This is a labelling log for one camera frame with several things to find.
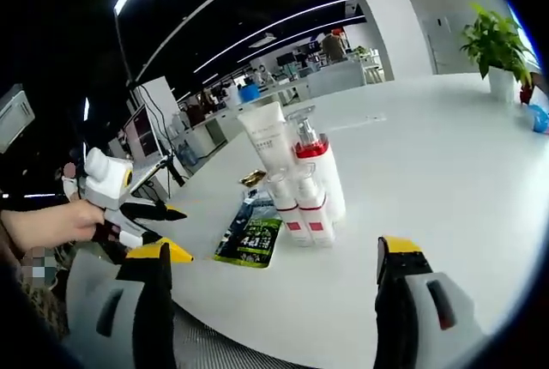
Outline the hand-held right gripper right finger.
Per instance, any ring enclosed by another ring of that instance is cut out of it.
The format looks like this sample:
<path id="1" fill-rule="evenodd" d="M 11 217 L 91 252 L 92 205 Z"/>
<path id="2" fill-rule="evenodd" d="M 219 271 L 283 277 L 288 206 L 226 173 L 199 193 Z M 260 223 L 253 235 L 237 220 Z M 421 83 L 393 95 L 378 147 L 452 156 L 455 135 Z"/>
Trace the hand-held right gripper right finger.
<path id="1" fill-rule="evenodd" d="M 376 368 L 464 368 L 486 345 L 474 302 L 411 240 L 381 236 Z"/>

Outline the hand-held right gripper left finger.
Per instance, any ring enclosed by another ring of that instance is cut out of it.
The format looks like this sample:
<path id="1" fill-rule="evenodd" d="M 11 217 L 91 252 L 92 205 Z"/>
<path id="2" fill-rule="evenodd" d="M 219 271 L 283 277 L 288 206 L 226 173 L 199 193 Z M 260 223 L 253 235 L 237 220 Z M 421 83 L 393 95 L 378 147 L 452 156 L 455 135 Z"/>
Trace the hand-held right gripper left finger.
<path id="1" fill-rule="evenodd" d="M 119 265 L 78 251 L 69 272 L 63 345 L 84 368 L 174 368 L 169 249 Z"/>

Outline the person's left hand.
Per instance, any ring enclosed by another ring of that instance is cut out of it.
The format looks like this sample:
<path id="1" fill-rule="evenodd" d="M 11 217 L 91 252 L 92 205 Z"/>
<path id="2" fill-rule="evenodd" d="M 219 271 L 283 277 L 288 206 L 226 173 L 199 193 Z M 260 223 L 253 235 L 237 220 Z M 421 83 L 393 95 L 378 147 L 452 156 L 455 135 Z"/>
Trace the person's left hand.
<path id="1" fill-rule="evenodd" d="M 54 208 L 53 231 L 56 241 L 91 240 L 96 227 L 105 223 L 105 211 L 85 200 Z"/>

